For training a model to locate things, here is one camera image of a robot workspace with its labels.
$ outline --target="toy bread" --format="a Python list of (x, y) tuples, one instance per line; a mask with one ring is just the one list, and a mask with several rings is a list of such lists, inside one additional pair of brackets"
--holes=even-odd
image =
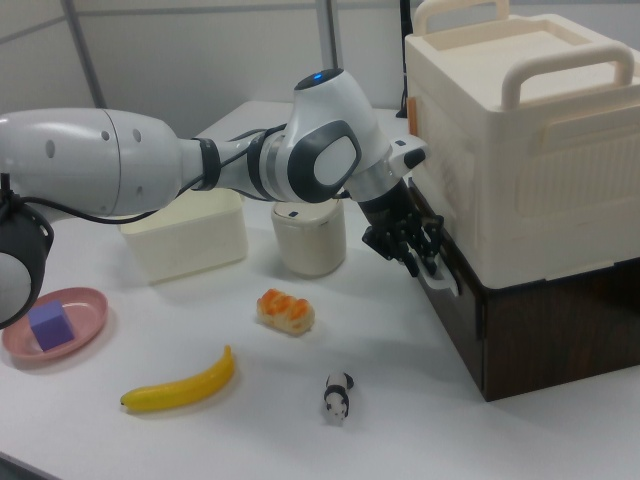
[(307, 300), (272, 288), (258, 300), (258, 318), (269, 327), (298, 336), (311, 328), (315, 312)]

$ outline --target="pink plate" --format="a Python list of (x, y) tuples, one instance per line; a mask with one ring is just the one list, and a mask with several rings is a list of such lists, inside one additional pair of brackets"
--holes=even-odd
[(49, 360), (66, 355), (89, 342), (107, 321), (107, 299), (92, 288), (67, 288), (48, 293), (36, 300), (34, 307), (60, 300), (74, 339), (43, 352), (29, 326), (27, 315), (4, 329), (2, 344), (11, 355), (27, 360)]

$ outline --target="white wall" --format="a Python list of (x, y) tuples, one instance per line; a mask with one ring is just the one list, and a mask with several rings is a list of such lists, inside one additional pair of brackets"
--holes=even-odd
[[(640, 50), (640, 3), (534, 3)], [(299, 79), (331, 65), (333, 7), (340, 66), (376, 107), (402, 94), (399, 2), (391, 0), (73, 0), (88, 69), (109, 108), (151, 115), (182, 137), (248, 100), (290, 101)], [(487, 7), (467, 20), (487, 16)], [(59, 0), (0, 1), (0, 113), (93, 106)], [(435, 27), (460, 19), (435, 19)]]
[(0, 1), (0, 71), (0, 114), (93, 106), (58, 1)]
[(323, 68), (315, 0), (75, 0), (109, 108), (197, 135)]
[[(399, 108), (403, 82), (398, 2), (336, 1), (341, 66), (354, 75), (374, 106)], [(434, 18), (430, 28), (484, 20), (493, 11), (494, 7), (479, 6), (448, 18), (443, 15)], [(512, 5), (511, 13), (524, 16), (556, 13), (640, 50), (639, 3)]]

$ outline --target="white cup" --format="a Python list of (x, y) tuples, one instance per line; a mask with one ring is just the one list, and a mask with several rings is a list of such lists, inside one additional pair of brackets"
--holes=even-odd
[(323, 203), (277, 203), (271, 210), (284, 264), (305, 277), (326, 275), (347, 251), (342, 200)]

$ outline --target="large plastic crate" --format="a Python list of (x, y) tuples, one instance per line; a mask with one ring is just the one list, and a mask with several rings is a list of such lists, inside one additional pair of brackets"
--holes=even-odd
[(640, 257), (640, 54), (556, 15), (429, 32), (484, 0), (426, 0), (406, 39), (432, 156), (413, 178), (499, 289)]

